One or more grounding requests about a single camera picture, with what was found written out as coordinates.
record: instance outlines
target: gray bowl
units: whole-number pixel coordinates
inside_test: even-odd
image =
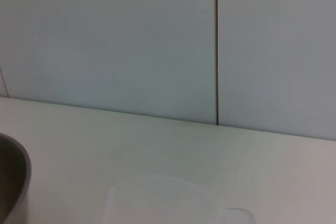
[[[25,148],[0,134],[0,224],[23,224],[32,166]]]

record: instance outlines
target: clear plastic container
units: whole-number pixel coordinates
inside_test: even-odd
[[[197,185],[142,176],[111,188],[103,224],[255,224],[242,209],[219,209]]]

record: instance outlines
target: white countertop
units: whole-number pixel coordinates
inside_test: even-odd
[[[29,224],[101,224],[108,191],[166,174],[258,224],[336,223],[336,142],[0,98],[33,165]]]

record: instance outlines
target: transparent cup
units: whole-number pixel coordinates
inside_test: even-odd
[[[219,209],[199,186],[141,176],[110,189],[103,224],[255,224],[252,213]]]

